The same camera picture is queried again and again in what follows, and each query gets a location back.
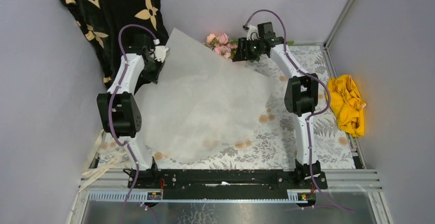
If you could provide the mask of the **pink fake flower bouquet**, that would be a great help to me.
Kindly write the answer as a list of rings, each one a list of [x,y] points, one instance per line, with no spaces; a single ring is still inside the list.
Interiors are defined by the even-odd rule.
[[[204,43],[204,46],[208,47],[209,49],[211,49],[213,52],[217,53],[218,55],[226,58],[226,59],[230,59],[232,60],[232,58],[234,57],[234,54],[236,52],[236,48],[238,47],[237,45],[238,43],[238,39],[229,39],[228,35],[223,33],[221,35],[214,35],[214,34],[209,34],[206,38],[206,42]],[[284,44],[291,46],[293,45],[293,41],[284,41]]]

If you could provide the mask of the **white translucent wrapping paper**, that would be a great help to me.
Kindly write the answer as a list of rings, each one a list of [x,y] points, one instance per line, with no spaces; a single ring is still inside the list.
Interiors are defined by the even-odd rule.
[[[178,29],[157,83],[134,98],[142,115],[141,151],[194,162],[248,141],[274,90],[274,81],[214,53]]]

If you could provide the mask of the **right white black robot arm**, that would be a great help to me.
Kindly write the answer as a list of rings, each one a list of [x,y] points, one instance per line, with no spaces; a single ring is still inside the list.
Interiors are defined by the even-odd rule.
[[[313,138],[313,114],[318,105],[319,83],[316,74],[309,76],[305,69],[294,60],[289,46],[282,37],[277,37],[271,22],[257,26],[245,24],[245,37],[238,39],[233,62],[256,60],[262,55],[272,59],[287,78],[284,96],[286,110],[291,114],[296,132],[297,154],[295,159],[294,182],[297,187],[316,187],[321,179],[321,166],[317,158]]]

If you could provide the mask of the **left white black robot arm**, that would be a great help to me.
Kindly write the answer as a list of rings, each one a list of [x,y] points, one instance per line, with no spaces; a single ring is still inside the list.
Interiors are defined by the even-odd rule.
[[[130,177],[139,180],[144,187],[152,189],[159,183],[156,162],[139,143],[142,130],[142,115],[135,100],[137,83],[147,64],[156,64],[161,70],[169,49],[156,36],[144,35],[134,39],[125,48],[118,37],[121,50],[121,65],[111,87],[97,95],[96,103],[105,132],[115,143],[124,148],[132,164]]]

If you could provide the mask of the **black blanket with cream flowers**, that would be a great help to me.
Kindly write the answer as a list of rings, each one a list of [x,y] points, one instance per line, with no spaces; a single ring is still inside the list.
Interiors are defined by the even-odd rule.
[[[103,83],[109,88],[121,64],[121,50],[118,44],[119,31],[126,25],[130,28],[122,34],[122,44],[127,48],[136,37],[148,40],[153,37],[136,26],[141,25],[164,45],[169,34],[164,26],[161,0],[60,0],[72,14],[84,37],[95,50],[103,72]]]

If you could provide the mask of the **yellow cloth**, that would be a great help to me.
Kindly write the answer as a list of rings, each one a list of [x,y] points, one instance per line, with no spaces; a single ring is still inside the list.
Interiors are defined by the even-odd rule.
[[[338,128],[353,137],[365,135],[364,108],[360,91],[351,75],[331,77],[327,83]]]

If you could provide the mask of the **floral patterned table mat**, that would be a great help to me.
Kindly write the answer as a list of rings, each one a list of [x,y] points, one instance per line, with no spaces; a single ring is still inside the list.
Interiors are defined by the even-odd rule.
[[[297,153],[295,126],[283,103],[287,79],[270,59],[249,64],[249,67],[278,83],[266,110],[259,116],[260,127],[253,137],[189,163],[178,162],[160,151],[150,150],[160,169],[294,168]],[[348,136],[338,128],[332,111],[315,116],[311,130],[322,169],[355,168]]]

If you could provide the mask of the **cream printed ribbon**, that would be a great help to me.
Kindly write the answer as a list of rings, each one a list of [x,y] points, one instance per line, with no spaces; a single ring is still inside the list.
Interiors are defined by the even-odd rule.
[[[85,161],[81,172],[84,182],[78,191],[82,192],[111,169],[129,169],[131,166],[127,151],[110,134],[101,130]]]

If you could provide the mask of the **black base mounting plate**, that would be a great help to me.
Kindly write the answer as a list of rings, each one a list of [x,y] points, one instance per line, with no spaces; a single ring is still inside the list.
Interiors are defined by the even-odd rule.
[[[310,178],[284,170],[123,171],[129,176],[128,187],[155,189],[164,200],[279,200],[287,199],[291,190],[328,188],[324,172]]]

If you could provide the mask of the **aluminium frame rail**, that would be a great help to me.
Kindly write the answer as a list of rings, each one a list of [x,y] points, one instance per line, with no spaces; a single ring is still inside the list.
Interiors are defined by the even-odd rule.
[[[291,190],[279,200],[164,200],[155,189],[129,191],[111,169],[79,192],[67,223],[391,223],[375,170],[325,170],[328,188]]]

